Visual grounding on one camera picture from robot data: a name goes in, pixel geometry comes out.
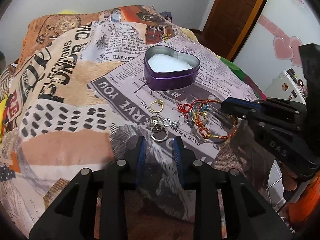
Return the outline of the yellow chair back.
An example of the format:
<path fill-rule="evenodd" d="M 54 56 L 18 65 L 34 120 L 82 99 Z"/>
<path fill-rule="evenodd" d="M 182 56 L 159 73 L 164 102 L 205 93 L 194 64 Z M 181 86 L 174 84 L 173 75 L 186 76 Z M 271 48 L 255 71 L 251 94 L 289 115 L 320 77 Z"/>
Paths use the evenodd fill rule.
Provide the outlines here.
<path fill-rule="evenodd" d="M 68 14 L 75 14 L 75 12 L 72 12 L 70 10 L 63 10 L 63 11 L 59 12 L 59 14 L 68 15 Z"/>

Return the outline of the white heart wardrobe door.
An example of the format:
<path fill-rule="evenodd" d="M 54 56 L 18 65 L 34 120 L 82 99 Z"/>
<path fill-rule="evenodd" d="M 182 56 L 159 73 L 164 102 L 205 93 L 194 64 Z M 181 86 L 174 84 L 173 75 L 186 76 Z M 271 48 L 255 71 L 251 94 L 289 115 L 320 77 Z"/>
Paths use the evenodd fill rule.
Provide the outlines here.
<path fill-rule="evenodd" d="M 307 0 L 267 0 L 234 63 L 268 98 L 305 102 L 299 46 L 319 44 L 319 17 Z"/>

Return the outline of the silver keyring charm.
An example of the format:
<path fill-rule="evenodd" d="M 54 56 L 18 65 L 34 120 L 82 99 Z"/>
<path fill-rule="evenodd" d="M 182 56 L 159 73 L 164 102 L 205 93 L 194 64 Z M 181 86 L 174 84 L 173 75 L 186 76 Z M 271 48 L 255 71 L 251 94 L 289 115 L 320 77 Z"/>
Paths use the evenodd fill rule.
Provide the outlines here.
<path fill-rule="evenodd" d="M 148 119 L 147 127 L 150 130 L 150 135 L 153 141 L 157 143 L 165 142 L 169 136 L 168 127 L 171 126 L 172 122 L 170 119 L 163 119 L 160 116 L 153 115 Z M 164 135 L 163 138 L 158 138 L 155 134 L 161 133 Z"/>

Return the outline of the purple heart-shaped tin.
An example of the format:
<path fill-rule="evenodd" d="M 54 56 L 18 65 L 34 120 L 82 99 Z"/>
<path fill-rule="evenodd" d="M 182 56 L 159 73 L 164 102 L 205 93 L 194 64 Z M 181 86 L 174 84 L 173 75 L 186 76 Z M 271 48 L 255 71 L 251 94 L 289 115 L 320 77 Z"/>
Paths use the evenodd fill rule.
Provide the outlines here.
<path fill-rule="evenodd" d="M 167 46 L 151 47 L 144 56 L 145 81 L 154 91 L 187 87 L 195 82 L 199 69 L 197 57 Z"/>

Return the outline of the silver snowflake earring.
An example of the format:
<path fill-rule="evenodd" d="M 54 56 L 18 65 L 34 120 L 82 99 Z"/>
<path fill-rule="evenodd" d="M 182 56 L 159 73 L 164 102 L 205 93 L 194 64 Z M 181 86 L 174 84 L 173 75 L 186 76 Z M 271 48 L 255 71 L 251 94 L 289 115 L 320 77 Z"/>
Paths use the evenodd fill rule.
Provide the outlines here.
<path fill-rule="evenodd" d="M 189 118 L 186 118 L 183 115 L 180 115 L 177 120 L 174 120 L 171 123 L 171 128 L 179 128 L 181 126 L 188 126 L 189 127 L 190 126 Z"/>

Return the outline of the newspaper print blanket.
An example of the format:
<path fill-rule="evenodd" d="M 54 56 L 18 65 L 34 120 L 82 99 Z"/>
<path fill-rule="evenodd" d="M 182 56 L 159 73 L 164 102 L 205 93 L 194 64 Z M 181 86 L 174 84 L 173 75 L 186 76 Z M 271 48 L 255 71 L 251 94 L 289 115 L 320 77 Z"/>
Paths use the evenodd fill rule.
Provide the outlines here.
<path fill-rule="evenodd" d="M 196 81 L 154 92 L 144 79 L 144 54 L 165 45 L 200 60 Z M 130 239 L 191 239 L 195 193 L 183 191 L 171 156 L 173 138 L 210 166 L 239 169 L 265 192 L 268 169 L 250 131 L 218 111 L 228 96 L 260 97 L 244 72 L 193 41 L 152 7 L 130 5 L 93 14 L 47 15 L 33 20 L 17 69 L 1 80 L 1 204 L 27 237 L 44 211 L 85 167 L 118 160 L 146 138 L 146 183 L 126 195 Z M 148 119 L 157 115 L 190 126 L 167 129 L 153 141 Z"/>

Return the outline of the dark blue bag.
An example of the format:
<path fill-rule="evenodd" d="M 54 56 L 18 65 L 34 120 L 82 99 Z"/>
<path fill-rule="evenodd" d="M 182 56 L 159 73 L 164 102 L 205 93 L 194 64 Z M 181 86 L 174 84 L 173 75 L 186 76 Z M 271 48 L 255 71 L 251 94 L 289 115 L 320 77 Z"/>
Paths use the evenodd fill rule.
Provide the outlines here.
<path fill-rule="evenodd" d="M 167 21 L 172 22 L 172 14 L 169 11 L 161 12 L 160 15 L 165 18 Z"/>

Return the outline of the brown wooden door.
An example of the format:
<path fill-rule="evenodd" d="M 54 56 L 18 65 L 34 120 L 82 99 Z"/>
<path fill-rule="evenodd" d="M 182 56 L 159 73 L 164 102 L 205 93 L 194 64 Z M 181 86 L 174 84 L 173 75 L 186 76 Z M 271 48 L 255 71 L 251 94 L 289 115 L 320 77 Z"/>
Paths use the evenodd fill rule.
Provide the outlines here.
<path fill-rule="evenodd" d="M 205 46 L 232 60 L 253 28 L 266 0 L 215 0 L 202 31 Z"/>

